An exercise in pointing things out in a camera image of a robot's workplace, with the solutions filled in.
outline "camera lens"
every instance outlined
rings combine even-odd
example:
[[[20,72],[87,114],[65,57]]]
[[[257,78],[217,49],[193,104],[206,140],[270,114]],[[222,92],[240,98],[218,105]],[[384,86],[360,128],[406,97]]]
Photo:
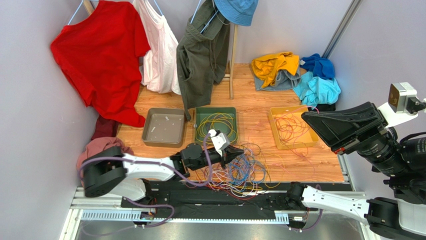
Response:
[[[388,134],[381,135],[376,140],[358,149],[357,152],[388,177],[408,173],[409,167],[389,140],[390,137]]]
[[[413,171],[425,172],[426,137],[410,139],[403,143],[402,157]]]

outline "wooden clothes rack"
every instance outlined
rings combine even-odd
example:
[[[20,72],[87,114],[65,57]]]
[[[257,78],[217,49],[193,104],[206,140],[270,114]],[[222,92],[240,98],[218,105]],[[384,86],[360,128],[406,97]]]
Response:
[[[90,0],[83,0],[83,6],[86,9],[87,14],[91,15],[95,8],[93,7]],[[223,81],[229,81],[229,99],[234,99],[234,65],[235,55],[237,53],[237,36],[238,36],[238,25],[233,25],[233,41],[231,47],[231,59],[229,62],[229,73],[225,74]]]

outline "white wall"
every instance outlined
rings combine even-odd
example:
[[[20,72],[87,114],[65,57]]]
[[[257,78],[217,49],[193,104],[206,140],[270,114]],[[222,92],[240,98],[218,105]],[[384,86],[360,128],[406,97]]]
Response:
[[[157,10],[154,1],[149,2]],[[198,2],[157,0],[178,41]],[[235,62],[250,63],[262,55],[282,51],[302,57],[322,54],[350,3],[351,0],[259,0],[251,26],[238,27]]]
[[[380,106],[391,83],[410,82],[420,99],[426,98],[426,1],[364,0],[330,59],[342,94],[338,110],[370,101]],[[426,131],[426,114],[399,125],[399,139]],[[368,197],[393,197],[383,185],[385,176],[371,172],[371,164],[352,153],[351,175]]]
[[[77,157],[97,114],[84,107],[49,46],[79,3],[0,4],[2,240],[57,240],[76,189]]]

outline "tray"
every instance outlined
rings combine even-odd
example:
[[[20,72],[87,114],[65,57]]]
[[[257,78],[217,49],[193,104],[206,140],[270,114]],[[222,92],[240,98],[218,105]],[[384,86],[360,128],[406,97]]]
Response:
[[[202,131],[202,128],[204,125],[201,125],[203,120],[206,120],[212,115],[221,113],[223,114],[221,117],[228,117],[230,124],[232,126],[232,130],[230,131],[230,128],[228,126],[228,123],[221,123],[216,122],[210,124],[204,128],[204,132],[207,132],[209,129],[214,128],[215,130],[220,130],[223,133],[229,133],[226,134],[228,136],[229,141],[231,144],[235,144],[238,139],[238,129],[237,129],[237,110],[235,107],[197,107],[195,108],[195,137],[194,141],[200,145],[203,145],[203,139],[204,139],[204,132]],[[207,140],[207,145],[212,146],[212,142],[210,139]]]
[[[185,112],[174,108],[151,108],[142,140],[147,146],[180,148],[184,143]]]
[[[289,106],[289,107],[273,107],[270,109],[268,113],[268,117],[269,117],[271,129],[272,129],[273,138],[275,140],[276,147],[278,149],[286,150],[286,149],[309,148],[309,147],[313,147],[319,141],[318,135],[307,123],[305,123],[305,121],[301,117],[302,113],[307,111],[308,111],[308,108],[306,107],[306,105]],[[284,134],[280,133],[276,123],[276,118],[280,118],[280,117],[284,117],[284,118],[292,117],[297,123],[302,123],[303,126],[306,126],[306,128],[304,127],[301,128],[300,124],[297,124],[295,122],[285,121],[286,125],[287,124],[291,125],[290,127],[288,127],[289,130],[292,129],[292,131],[294,132],[301,131],[301,133],[299,135],[296,135],[297,133],[295,133],[292,136],[289,136],[288,135],[289,133],[284,133]],[[286,134],[287,136],[289,136],[289,139],[291,140],[289,140],[288,142],[281,141],[280,136],[283,136]]]

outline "gray cloth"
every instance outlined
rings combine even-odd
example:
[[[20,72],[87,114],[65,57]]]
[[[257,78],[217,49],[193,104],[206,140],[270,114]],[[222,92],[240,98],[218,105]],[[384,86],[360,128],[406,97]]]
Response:
[[[262,88],[264,81],[254,76],[254,87],[256,91],[284,91],[296,87],[301,82],[301,69],[297,68],[296,75],[291,75],[287,70],[279,70],[276,74],[275,85]]]
[[[230,41],[229,21],[215,14],[212,1],[205,1],[188,20],[185,34],[177,46],[177,78],[182,93],[186,119],[188,109],[210,104],[213,83],[219,84],[225,76]]]

